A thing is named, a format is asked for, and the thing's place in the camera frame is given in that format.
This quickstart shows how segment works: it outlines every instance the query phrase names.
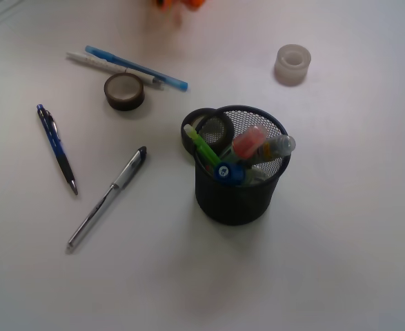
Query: orange object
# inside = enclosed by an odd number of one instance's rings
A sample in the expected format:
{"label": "orange object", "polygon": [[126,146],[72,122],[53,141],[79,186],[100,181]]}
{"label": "orange object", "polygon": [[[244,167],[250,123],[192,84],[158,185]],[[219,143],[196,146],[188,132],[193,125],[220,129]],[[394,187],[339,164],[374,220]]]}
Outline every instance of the orange object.
{"label": "orange object", "polygon": [[186,5],[192,6],[194,8],[199,8],[205,2],[205,0],[181,0]]}
{"label": "orange object", "polygon": [[[166,10],[171,5],[176,2],[177,0],[154,0],[156,3],[156,6],[161,8],[162,10]],[[191,8],[199,8],[202,6],[205,2],[205,0],[181,0],[182,3],[185,3],[187,6]]]}

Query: roll of tape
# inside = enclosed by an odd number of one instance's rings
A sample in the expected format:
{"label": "roll of tape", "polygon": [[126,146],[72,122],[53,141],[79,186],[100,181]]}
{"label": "roll of tape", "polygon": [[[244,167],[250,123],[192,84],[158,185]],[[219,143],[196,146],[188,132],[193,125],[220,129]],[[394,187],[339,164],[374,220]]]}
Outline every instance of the roll of tape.
{"label": "roll of tape", "polygon": [[275,74],[285,85],[301,83],[311,63],[311,53],[300,45],[285,45],[277,52]]}
{"label": "roll of tape", "polygon": [[134,110],[145,99],[144,85],[134,74],[114,74],[104,84],[107,102],[113,109],[120,111]]}
{"label": "roll of tape", "polygon": [[[195,145],[191,138],[185,133],[184,126],[186,124],[190,124],[192,127],[196,128],[199,122],[205,117],[212,115],[216,109],[213,108],[201,108],[198,110],[192,111],[190,114],[186,116],[186,118],[182,121],[181,125],[181,138],[182,138],[182,145],[187,152],[193,154],[193,149]],[[227,148],[231,141],[233,141],[233,137],[235,136],[235,126],[233,125],[230,118],[224,114],[222,114],[219,118],[219,124],[223,126],[223,135],[219,137],[215,141],[207,141],[207,144],[211,147],[213,152],[216,154],[220,154],[225,148]]]}

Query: pen tip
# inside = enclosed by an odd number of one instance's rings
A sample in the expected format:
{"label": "pen tip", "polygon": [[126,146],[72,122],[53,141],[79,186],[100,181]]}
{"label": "pen tip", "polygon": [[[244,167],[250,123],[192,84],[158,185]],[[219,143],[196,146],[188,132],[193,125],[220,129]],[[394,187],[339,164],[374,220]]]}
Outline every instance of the pen tip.
{"label": "pen tip", "polygon": [[69,185],[72,188],[72,191],[75,193],[75,195],[78,195],[78,189],[77,189],[77,185],[75,184],[75,181],[70,181]]}
{"label": "pen tip", "polygon": [[73,246],[68,243],[66,246],[66,254],[72,254],[72,251],[73,251]]}

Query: tape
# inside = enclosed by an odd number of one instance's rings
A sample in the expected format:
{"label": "tape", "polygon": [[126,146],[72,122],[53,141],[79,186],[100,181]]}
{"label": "tape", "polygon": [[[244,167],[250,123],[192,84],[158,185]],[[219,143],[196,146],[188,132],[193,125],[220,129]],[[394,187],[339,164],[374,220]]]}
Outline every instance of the tape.
{"label": "tape", "polygon": [[[186,151],[189,152],[191,155],[193,154],[195,145],[191,140],[191,138],[185,133],[184,126],[186,124],[190,124],[192,127],[196,128],[197,124],[199,124],[199,122],[204,117],[212,115],[215,111],[216,109],[213,108],[201,108],[188,114],[186,118],[182,121],[181,125],[182,145],[184,145]],[[221,114],[219,117],[213,119],[213,124],[215,124],[215,121],[217,125],[221,125],[223,127],[223,130],[221,130],[223,132],[222,136],[211,137],[211,140],[207,141],[207,144],[211,147],[213,152],[215,152],[216,154],[220,154],[233,141],[233,138],[235,136],[235,126],[233,125],[231,119],[225,114]]]}
{"label": "tape", "polygon": [[146,97],[141,79],[124,72],[114,74],[106,81],[104,93],[110,107],[123,112],[138,108]]}

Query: green highlighter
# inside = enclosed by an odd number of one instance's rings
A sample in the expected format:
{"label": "green highlighter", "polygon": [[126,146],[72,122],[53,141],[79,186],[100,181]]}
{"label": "green highlighter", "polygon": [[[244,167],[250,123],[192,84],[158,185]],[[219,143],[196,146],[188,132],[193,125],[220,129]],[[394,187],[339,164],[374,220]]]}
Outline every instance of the green highlighter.
{"label": "green highlighter", "polygon": [[184,131],[193,140],[198,153],[202,155],[202,157],[207,160],[212,167],[215,167],[221,163],[221,159],[216,155],[215,152],[213,152],[210,146],[207,145],[205,140],[203,140],[202,137],[197,134],[196,130],[190,124],[186,124],[184,126]]}

